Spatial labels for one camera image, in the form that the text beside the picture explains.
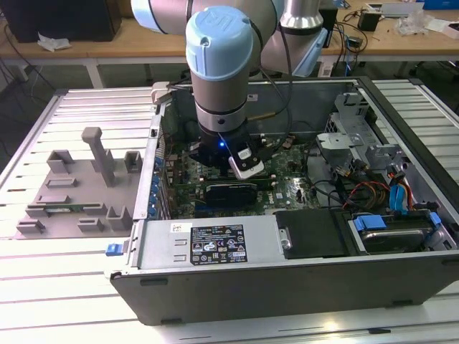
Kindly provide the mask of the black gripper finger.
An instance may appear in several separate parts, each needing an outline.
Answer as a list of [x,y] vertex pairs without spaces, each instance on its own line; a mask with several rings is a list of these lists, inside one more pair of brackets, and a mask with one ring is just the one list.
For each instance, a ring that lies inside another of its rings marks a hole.
[[215,168],[220,176],[227,176],[227,153],[222,149],[214,150],[203,143],[192,143],[189,156],[208,168]]

